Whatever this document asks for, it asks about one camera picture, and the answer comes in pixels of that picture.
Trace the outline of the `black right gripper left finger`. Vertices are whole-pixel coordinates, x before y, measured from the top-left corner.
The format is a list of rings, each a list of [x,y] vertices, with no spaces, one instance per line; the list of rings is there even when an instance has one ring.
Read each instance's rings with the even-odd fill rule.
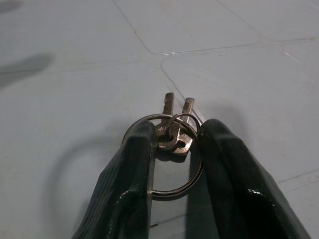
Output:
[[[155,152],[155,126],[143,120],[101,172],[73,238],[149,237]]]

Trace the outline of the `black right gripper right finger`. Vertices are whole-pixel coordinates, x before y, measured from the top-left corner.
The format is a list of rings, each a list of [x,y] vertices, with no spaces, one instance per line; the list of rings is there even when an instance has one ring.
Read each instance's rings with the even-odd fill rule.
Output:
[[[198,132],[214,219],[221,239],[308,239],[271,174],[222,121]]]

